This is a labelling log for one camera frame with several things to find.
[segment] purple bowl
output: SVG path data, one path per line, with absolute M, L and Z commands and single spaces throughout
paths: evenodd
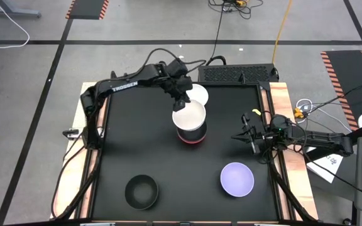
M 229 163 L 220 174 L 223 189 L 234 197 L 248 195 L 254 187 L 254 175 L 243 163 Z

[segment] wooden table frame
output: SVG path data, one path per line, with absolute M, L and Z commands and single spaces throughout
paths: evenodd
M 82 84 L 81 93 L 83 93 L 88 87 L 93 86 L 95 82 L 84 82 Z M 273 110 L 276 114 L 284 115 L 290 118 L 292 121 L 294 120 L 292 106 L 290 103 L 290 96 L 287 90 L 286 83 L 270 83 L 270 93 L 271 99 L 273 102 Z M 269 110 L 268 97 L 266 95 L 266 91 L 262 90 L 262 99 L 265 110 Z M 106 103 L 100 111 L 99 120 L 97 122 L 97 126 L 104 125 L 104 114 L 106 113 Z M 270 121 L 269 114 L 266 115 L 266 121 Z M 73 128 L 83 128 L 85 126 L 85 115 L 83 113 L 82 104 L 78 103 L 74 123 L 72 124 Z M 69 147 L 73 144 L 73 141 L 69 141 L 67 146 L 67 151 Z M 83 146 L 83 142 L 80 139 L 70 150 L 68 155 L 64 159 L 65 162 L 81 147 Z M 87 159 L 87 150 L 83 149 L 78 156 L 76 156 L 68 165 L 65 171 L 62 174 L 60 180 L 60 186 L 58 187 L 57 195 L 54 200 L 54 211 L 56 215 L 62 213 L 67 205 L 72 201 L 75 194 L 78 192 L 80 188 L 80 182 L 82 181 L 82 176 L 84 175 L 85 162 Z M 90 156 L 90 164 L 89 164 L 89 173 L 94 167 L 94 163 L 97 157 L 97 150 L 93 150 L 89 153 Z M 301 205 L 308 211 L 308 213 L 314 218 L 318 219 L 317 210 L 315 207 L 314 197 L 312 196 L 312 190 L 307 174 L 307 168 L 305 165 L 304 158 L 301 154 L 295 153 L 290 150 L 285 150 L 283 152 L 284 165 L 287 170 L 287 178 L 288 184 L 292 193 L 299 200 Z M 275 159 L 275 164 L 280 172 L 280 162 L 279 159 Z M 91 191 L 92 185 L 87 190 L 84 195 L 84 199 L 82 201 L 81 207 L 78 209 L 79 213 L 77 214 L 80 218 L 86 218 L 88 216 L 88 212 L 90 211 L 89 204 L 91 203 Z M 278 189 L 280 195 L 280 202 L 282 206 L 282 218 L 285 220 L 290 220 L 291 215 L 294 216 L 297 220 L 300 220 L 300 216 L 297 212 L 290 213 L 289 212 L 289 204 L 287 202 L 286 196 L 282 189 L 279 187 Z

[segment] gray floor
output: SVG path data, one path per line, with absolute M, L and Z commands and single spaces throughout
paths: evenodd
M 32 40 L 59 40 L 66 24 L 70 0 L 12 0 L 23 8 L 38 9 L 40 19 L 17 19 Z M 362 1 L 351 0 L 362 25 Z M 223 15 L 219 39 L 274 40 L 287 1 L 268 0 L 254 8 L 249 21 L 237 14 Z M 111 1 L 102 21 L 74 21 L 69 40 L 213 40 L 219 13 L 205 0 Z M 0 40 L 23 40 L 26 36 L 9 20 L 0 18 Z M 293 2 L 282 40 L 360 40 L 349 13 L 340 0 Z M 0 206 L 50 70 L 57 45 L 28 45 L 0 50 Z M 212 45 L 66 45 L 28 159 L 19 180 L 5 223 L 47 220 L 55 182 L 62 165 L 67 140 L 61 132 L 72 125 L 80 86 L 85 81 L 108 78 L 140 67 L 154 48 L 173 51 L 184 60 L 208 58 Z M 336 96 L 321 51 L 362 50 L 362 46 L 279 46 L 276 66 L 281 81 L 289 87 L 292 104 L 301 98 L 322 102 Z M 232 64 L 268 63 L 271 45 L 218 45 L 216 54 Z M 171 57 L 155 53 L 151 62 Z M 324 110 L 346 123 L 336 105 Z M 336 121 L 321 112 L 313 120 L 344 132 Z M 324 131 L 310 123 L 309 129 Z M 351 203 L 313 188 L 319 218 L 339 223 L 350 217 Z

